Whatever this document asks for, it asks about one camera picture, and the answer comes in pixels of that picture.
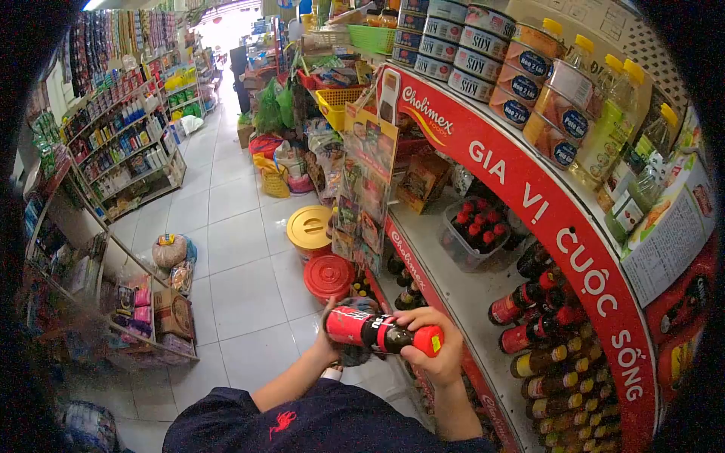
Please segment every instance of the tin can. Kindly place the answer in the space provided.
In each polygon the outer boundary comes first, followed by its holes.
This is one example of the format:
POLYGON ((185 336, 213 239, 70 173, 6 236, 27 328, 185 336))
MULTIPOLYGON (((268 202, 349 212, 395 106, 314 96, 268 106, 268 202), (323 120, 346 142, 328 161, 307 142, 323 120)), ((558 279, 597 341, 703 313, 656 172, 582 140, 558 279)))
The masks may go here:
POLYGON ((523 138, 562 170, 574 162, 579 150, 578 144, 567 140, 564 133, 536 111, 531 112, 523 128, 523 138))
POLYGON ((534 110, 556 126, 566 138, 577 144, 581 144, 594 126, 593 117, 549 85, 544 85, 534 110))
POLYGON ((415 65, 415 59, 418 57, 418 51, 405 46, 393 46, 393 54, 391 58, 396 63, 403 66, 413 67, 415 65))
POLYGON ((400 9, 425 14, 428 12, 428 4, 429 0, 400 0, 400 9))
POLYGON ((525 72, 538 82, 543 82, 549 75, 552 60, 526 44, 511 41, 504 63, 525 72))
POLYGON ((536 49, 545 57, 561 58, 565 53, 564 45, 559 40, 540 28, 521 22, 516 23, 511 39, 536 49))
POLYGON ((438 17, 430 17, 426 20, 426 28, 423 30, 426 35, 435 36, 452 43, 460 41, 460 34, 463 32, 463 26, 449 20, 439 19, 438 17))
POLYGON ((448 79, 448 86, 457 93, 488 104, 496 85, 454 67, 453 73, 448 79))
POLYGON ((521 103, 527 107, 533 107, 543 88, 543 83, 538 82, 527 76, 524 71, 520 71, 511 65, 503 64, 501 75, 496 82, 498 86, 513 93, 521 103))
POLYGON ((531 115, 531 109, 528 106, 500 86, 494 88, 489 106, 493 113, 519 130, 523 129, 531 115))
POLYGON ((431 0, 431 4, 428 6, 428 16, 450 20, 460 24, 465 20, 466 12, 468 12, 467 7, 448 0, 431 0))
POLYGON ((422 33, 425 26, 426 16, 421 16, 407 11, 401 11, 398 14, 398 28, 422 33))
POLYGON ((419 54, 437 58, 446 63, 453 62, 456 50, 458 50, 458 46, 455 44, 427 35, 423 35, 420 40, 420 47, 418 47, 419 54))
POLYGON ((477 51, 459 47, 453 65, 484 80, 496 80, 501 72, 502 63, 477 51))
POLYGON ((497 60, 503 60, 508 51, 508 41, 478 28, 468 26, 463 28, 459 44, 497 60))
POLYGON ((480 28, 483 31, 511 39, 515 30, 516 21, 495 9, 481 5, 470 5, 465 16, 465 24, 480 28))
POLYGON ((422 33, 408 30, 406 28, 398 28, 395 30, 395 41, 393 44, 417 49, 421 45, 422 33))
POLYGON ((604 96, 584 72, 563 60, 555 59, 546 83, 594 118, 599 117, 604 96))
POLYGON ((453 72, 453 66, 439 59, 419 54, 415 61, 415 71, 441 82, 447 82, 453 72))

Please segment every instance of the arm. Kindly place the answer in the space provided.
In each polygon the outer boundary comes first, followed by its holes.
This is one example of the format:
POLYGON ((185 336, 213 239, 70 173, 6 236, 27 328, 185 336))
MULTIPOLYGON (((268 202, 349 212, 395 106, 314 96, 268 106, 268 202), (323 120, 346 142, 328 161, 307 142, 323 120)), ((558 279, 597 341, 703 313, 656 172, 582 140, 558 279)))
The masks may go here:
POLYGON ((435 412, 438 434, 446 441, 462 441, 482 437, 483 430, 468 401, 460 377, 463 336, 450 319, 433 307, 409 312, 395 312, 396 322, 415 331, 424 325, 438 325, 444 343, 438 357, 428 357, 420 349, 406 346, 400 354, 408 362, 423 368, 435 390, 435 412))
MULTIPOLYGON (((335 306, 334 299, 326 311, 335 306)), ((332 347, 327 333, 321 328, 315 343, 291 367, 252 394, 252 399, 261 412, 292 401, 305 394, 317 382, 322 372, 339 359, 339 353, 332 347)))

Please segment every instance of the red bucket lid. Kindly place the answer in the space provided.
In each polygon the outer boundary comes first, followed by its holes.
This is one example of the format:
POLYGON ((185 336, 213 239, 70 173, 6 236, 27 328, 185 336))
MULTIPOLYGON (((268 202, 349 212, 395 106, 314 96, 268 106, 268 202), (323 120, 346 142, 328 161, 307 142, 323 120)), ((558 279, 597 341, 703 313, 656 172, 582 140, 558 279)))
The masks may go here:
POLYGON ((304 284, 319 299, 344 298, 354 279, 352 263, 334 254, 312 258, 304 267, 304 284))

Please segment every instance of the dark navy shirt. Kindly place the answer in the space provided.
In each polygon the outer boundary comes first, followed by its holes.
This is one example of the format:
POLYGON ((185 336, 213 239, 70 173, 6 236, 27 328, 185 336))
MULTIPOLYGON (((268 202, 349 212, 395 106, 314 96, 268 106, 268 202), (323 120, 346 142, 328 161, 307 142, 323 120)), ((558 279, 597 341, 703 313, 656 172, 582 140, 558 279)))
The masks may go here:
POLYGON ((169 427, 164 453, 483 452, 487 439, 441 441, 369 391, 320 379, 302 398, 260 412, 249 392, 216 387, 169 427))

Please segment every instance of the yellow plastic basket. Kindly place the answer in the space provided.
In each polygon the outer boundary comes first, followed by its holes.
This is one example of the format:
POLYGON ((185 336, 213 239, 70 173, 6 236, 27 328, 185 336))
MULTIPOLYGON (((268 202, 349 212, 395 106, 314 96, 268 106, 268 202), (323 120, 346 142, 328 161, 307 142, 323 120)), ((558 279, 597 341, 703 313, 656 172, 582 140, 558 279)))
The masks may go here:
POLYGON ((315 92, 317 94, 320 111, 327 118, 330 127, 338 132, 342 132, 345 129, 345 103, 357 101, 357 98, 360 97, 362 92, 362 88, 317 90, 315 92))

